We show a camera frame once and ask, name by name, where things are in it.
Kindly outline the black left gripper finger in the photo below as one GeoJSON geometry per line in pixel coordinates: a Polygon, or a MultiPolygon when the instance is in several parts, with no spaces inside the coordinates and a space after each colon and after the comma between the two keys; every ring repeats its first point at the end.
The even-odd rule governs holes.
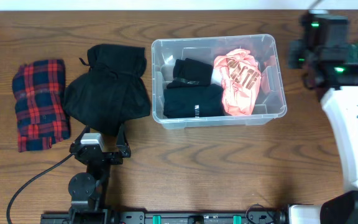
{"type": "Polygon", "coordinates": [[[119,152],[130,152],[129,143],[127,142],[126,138],[124,123],[122,123],[119,127],[119,131],[116,137],[116,147],[119,149],[119,152]]]}
{"type": "Polygon", "coordinates": [[[80,133],[80,135],[78,136],[78,143],[81,143],[81,139],[82,137],[90,132],[90,127],[89,126],[85,126],[85,128],[82,130],[82,132],[80,133]]]}

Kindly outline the dark navy shirt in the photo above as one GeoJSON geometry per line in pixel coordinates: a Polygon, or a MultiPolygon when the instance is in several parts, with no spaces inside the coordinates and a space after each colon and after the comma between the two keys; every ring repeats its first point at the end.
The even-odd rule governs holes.
{"type": "Polygon", "coordinates": [[[219,85],[164,90],[163,115],[167,118],[224,116],[223,88],[219,85]]]}

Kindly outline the pink printed t-shirt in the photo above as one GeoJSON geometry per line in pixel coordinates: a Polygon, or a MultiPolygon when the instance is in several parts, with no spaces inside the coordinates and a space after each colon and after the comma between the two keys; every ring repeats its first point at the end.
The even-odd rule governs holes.
{"type": "Polygon", "coordinates": [[[260,90],[262,74],[250,50],[234,49],[214,59],[223,88],[222,103],[227,114],[251,115],[260,90]]]}

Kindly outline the black shirt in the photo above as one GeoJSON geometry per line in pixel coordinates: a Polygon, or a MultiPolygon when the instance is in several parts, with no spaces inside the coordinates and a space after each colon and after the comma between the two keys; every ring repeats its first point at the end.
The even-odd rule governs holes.
{"type": "Polygon", "coordinates": [[[208,86],[211,84],[213,66],[197,60],[177,59],[173,68],[173,81],[167,88],[208,86]]]}

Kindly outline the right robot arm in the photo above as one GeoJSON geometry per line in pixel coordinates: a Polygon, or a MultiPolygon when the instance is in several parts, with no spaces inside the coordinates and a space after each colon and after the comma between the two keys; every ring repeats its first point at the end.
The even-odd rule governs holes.
{"type": "Polygon", "coordinates": [[[325,10],[300,17],[303,37],[291,42],[288,65],[304,68],[304,86],[314,90],[333,129],[342,165],[344,193],[322,205],[290,205],[279,223],[358,223],[358,60],[349,58],[349,20],[325,10]]]}

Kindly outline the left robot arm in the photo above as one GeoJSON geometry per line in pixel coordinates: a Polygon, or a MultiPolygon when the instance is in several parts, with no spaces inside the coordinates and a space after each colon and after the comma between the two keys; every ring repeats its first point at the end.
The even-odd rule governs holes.
{"type": "Polygon", "coordinates": [[[105,204],[111,166],[121,165],[124,158],[131,157],[131,149],[125,135],[125,125],[121,124],[116,136],[115,152],[104,150],[100,133],[91,133],[85,127],[70,146],[70,153],[86,166],[86,172],[74,175],[69,184],[71,195],[69,224],[117,224],[119,214],[105,204]]]}

